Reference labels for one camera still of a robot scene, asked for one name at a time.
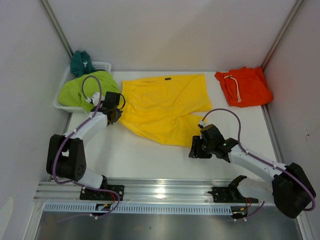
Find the white plastic bin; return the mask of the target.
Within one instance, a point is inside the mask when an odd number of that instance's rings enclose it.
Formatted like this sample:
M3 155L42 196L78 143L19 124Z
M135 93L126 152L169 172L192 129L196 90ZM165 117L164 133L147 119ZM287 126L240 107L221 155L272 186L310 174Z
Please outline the white plastic bin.
M104 71L108 72L109 74L111 73L112 65L109 62L93 61L92 65L96 70L104 70ZM53 100L53 106L56 109L64 110L69 113L84 113L85 110L81 107L65 106L58 101L59 94L61 92L63 85L73 79L75 79L75 76L71 72L70 64L68 64L64 70L64 73L61 77L60 83L57 87L57 90L56 90L56 93L54 96L54 100Z

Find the lime green shorts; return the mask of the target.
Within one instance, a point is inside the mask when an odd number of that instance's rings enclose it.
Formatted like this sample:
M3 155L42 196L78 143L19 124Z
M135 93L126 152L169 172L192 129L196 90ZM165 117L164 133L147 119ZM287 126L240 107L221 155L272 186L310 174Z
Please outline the lime green shorts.
M120 92L118 84L108 72L99 70L90 75L95 76L99 80L104 97L106 96L106 92ZM60 90L58 102L67 107L81 107L86 112L90 112L94 105L87 102L82 93L82 83L87 76L89 75L85 74L65 83ZM85 96L91 98L100 89L97 81L90 77L85 81L83 90Z

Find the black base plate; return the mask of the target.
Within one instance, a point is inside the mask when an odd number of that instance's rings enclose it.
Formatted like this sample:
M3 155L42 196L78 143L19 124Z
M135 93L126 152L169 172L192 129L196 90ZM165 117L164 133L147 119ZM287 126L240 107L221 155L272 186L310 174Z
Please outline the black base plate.
M120 201L123 200L125 193L124 185L108 185L107 189L117 193ZM118 201L117 196L113 192L91 190L86 188L80 192L79 199L88 201Z
M214 203L252 203L257 204L259 202L256 198L247 198L242 196L237 188L231 188L228 186L214 186L207 192L213 198Z

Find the white shorts drawstring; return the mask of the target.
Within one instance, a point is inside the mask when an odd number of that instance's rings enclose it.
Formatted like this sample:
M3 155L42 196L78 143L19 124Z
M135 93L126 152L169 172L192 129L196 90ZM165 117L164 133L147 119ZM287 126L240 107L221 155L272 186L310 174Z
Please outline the white shorts drawstring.
M236 95L237 95L237 102L241 103L242 99L241 99L241 95L240 95L240 91L239 91L239 84L236 78L234 78L232 75L227 75L223 77L224 79L232 79L235 82L235 86L236 86Z

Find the aluminium mounting rail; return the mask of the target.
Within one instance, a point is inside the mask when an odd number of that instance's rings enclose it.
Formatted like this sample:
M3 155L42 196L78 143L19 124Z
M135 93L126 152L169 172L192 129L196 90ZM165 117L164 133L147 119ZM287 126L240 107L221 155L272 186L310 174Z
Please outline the aluminium mounting rail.
M172 180L110 178L110 185L123 185L122 204L206 205L213 203L208 193L212 187L226 187L227 180ZM74 183L56 184L42 181L38 184L35 202L109 203L109 201L81 200L85 190Z

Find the teal shorts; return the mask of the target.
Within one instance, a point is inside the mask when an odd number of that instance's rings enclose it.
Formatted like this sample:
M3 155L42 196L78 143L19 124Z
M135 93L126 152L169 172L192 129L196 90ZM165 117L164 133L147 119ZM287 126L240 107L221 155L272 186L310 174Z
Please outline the teal shorts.
M86 51L77 50L71 58L70 71L76 78L80 78L97 70L93 66L90 55Z

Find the orange shorts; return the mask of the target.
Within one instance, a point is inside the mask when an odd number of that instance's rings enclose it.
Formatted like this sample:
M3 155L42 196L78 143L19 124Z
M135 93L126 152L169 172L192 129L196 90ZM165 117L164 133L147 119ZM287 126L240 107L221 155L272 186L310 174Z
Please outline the orange shorts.
M238 81L242 102L238 102L235 82L230 78L224 79L228 75L232 75ZM219 81L229 106L255 107L266 105L274 99L261 67L243 67L229 70L229 72L217 72L215 78Z

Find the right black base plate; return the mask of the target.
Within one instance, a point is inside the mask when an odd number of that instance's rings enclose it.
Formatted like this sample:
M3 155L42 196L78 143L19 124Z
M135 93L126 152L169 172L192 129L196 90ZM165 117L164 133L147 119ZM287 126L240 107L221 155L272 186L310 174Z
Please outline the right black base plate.
M237 188L231 188L228 186L214 186L207 192L213 198L214 203L252 203L257 204L259 202L256 198L247 198L242 196Z

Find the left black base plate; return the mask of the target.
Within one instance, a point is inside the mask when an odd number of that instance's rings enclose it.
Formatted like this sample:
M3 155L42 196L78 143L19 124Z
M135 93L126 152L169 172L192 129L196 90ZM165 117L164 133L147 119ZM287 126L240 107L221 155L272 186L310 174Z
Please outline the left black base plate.
M124 185L108 185L107 189L117 193L120 201L123 200L125 193ZM118 201L117 196L113 192L91 190L86 188L80 192L79 199L88 201Z

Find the yellow shorts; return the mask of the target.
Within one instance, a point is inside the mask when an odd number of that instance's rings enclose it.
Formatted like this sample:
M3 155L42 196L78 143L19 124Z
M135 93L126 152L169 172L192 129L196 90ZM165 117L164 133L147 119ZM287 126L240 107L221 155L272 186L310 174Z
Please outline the yellow shorts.
M120 123L162 145L191 147L202 120L198 113L212 109L203 73L124 80L122 94Z

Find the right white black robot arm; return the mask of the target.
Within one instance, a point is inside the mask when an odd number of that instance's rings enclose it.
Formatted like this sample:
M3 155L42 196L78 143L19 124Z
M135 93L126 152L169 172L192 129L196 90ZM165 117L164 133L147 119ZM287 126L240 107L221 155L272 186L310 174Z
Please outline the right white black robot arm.
M209 194L215 203L274 204L285 216L294 219L303 211L312 211L316 192L302 167L296 163L285 165L244 148L234 139L225 139L213 124L199 125L200 134L192 138L189 157L216 157L238 165L256 176L239 175L226 187L213 187Z

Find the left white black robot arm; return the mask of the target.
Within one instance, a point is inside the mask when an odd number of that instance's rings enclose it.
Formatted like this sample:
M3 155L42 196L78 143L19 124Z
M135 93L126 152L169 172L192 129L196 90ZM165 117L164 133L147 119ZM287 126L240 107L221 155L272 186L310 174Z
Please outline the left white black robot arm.
M98 92L95 95L98 97L95 107L79 126L50 138L46 172L57 184L75 183L90 189L97 200L103 200L109 193L108 180L87 167L85 146L101 130L119 120L126 100L121 93L110 91L104 98Z

